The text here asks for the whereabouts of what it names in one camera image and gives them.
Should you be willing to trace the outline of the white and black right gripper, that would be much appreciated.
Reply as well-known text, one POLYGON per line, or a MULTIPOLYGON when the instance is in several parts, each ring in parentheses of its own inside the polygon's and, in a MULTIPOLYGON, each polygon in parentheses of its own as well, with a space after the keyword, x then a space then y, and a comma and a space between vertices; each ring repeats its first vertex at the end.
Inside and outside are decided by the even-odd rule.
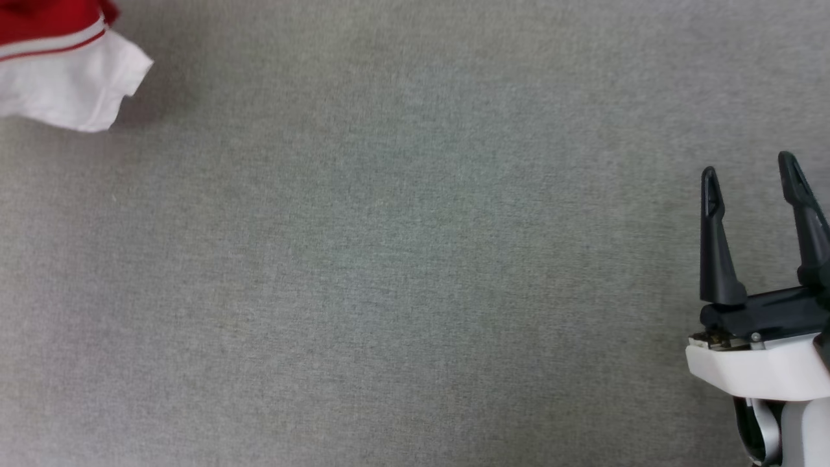
POLYGON ((801 264, 793 287, 751 295, 737 278, 724 231, 724 199, 714 167, 702 171, 700 310, 703 330, 689 337, 692 375, 734 397, 812 401, 828 397, 828 366, 813 340, 828 323, 827 219, 797 157, 777 155, 785 200, 792 206, 801 264))

